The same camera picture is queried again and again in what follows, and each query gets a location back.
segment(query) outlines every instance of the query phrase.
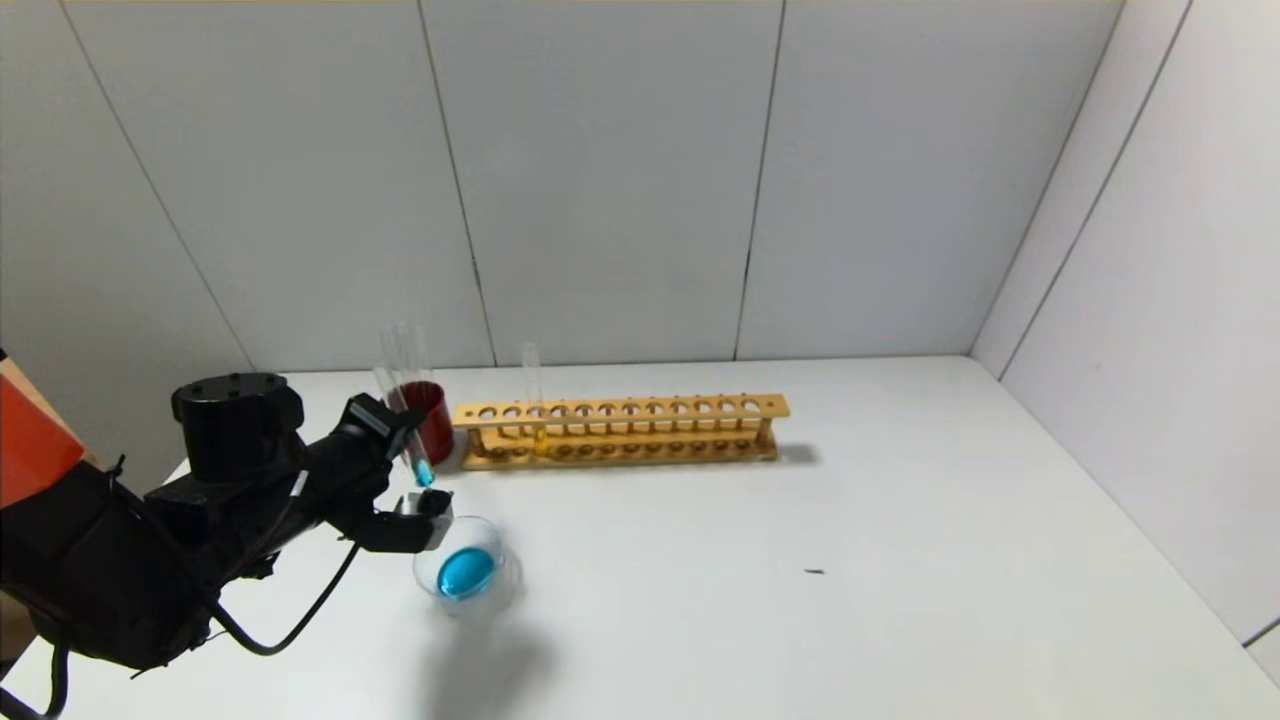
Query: blue liquid in dish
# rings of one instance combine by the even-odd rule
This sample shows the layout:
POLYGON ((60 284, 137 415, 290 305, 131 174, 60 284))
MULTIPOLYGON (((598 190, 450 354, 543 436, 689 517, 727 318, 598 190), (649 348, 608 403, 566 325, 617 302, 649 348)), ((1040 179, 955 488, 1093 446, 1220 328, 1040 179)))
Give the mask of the blue liquid in dish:
POLYGON ((413 474, 417 475, 417 484, 420 487, 429 488, 435 482, 435 473, 431 471, 431 464, 421 457, 413 466, 413 474))
POLYGON ((495 568, 489 552, 479 547, 463 547, 440 565, 435 585, 444 597, 466 600, 489 588, 495 568))

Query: wooden test tube rack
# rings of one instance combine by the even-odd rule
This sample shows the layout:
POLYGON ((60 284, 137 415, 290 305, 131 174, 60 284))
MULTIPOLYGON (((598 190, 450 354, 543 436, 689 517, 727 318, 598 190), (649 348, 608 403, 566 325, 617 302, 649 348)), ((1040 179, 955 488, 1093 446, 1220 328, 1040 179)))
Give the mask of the wooden test tube rack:
POLYGON ((708 395, 466 404, 463 470, 777 460, 781 395, 708 395))

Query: red liquid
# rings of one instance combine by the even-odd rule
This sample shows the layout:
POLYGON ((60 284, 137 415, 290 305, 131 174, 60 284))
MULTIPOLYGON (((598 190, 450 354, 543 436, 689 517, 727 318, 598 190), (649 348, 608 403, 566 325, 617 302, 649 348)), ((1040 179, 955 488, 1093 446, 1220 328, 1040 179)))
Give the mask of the red liquid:
POLYGON ((444 405, 444 388, 419 380, 402 384, 399 391, 407 407, 426 411, 426 420, 422 420, 417 434, 422 438, 422 450, 426 450, 431 464, 443 462, 453 451, 453 423, 449 421, 449 409, 444 405))

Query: white wall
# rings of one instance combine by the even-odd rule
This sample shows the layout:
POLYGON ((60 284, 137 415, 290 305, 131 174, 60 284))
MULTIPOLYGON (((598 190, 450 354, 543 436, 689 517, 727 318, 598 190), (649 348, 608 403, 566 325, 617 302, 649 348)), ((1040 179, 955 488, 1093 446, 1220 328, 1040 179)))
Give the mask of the white wall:
POLYGON ((1117 3, 791 3, 737 356, 968 352, 1117 3))
POLYGON ((0 3, 0 345, 125 484, 183 456, 179 384, 248 368, 56 3, 0 3))
POLYGON ((1253 660, 1258 661, 1258 665, 1271 675, 1271 679, 1280 685, 1280 630, 1272 630, 1253 647, 1249 648, 1249 655, 1253 660))
POLYGON ((494 347, 728 360, 781 3, 424 3, 494 347))
POLYGON ((964 352, 1117 6, 67 5, 264 369, 964 352))
POLYGON ((1280 4, 1192 6, 1004 378, 1242 639, 1280 614, 1277 67, 1280 4))
POLYGON ((1071 137, 982 325, 973 356, 1001 377, 1079 237, 1190 0, 1125 3, 1071 137))
POLYGON ((68 9, 255 364, 369 368, 407 316, 493 363, 412 1, 68 9))

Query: yellow liquid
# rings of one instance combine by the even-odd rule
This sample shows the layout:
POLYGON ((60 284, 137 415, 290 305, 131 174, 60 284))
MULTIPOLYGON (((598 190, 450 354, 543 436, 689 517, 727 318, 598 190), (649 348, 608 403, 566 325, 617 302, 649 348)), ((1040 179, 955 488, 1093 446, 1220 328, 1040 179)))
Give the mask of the yellow liquid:
POLYGON ((550 455, 552 443, 547 439, 547 428, 534 430, 534 455, 545 457, 550 455))

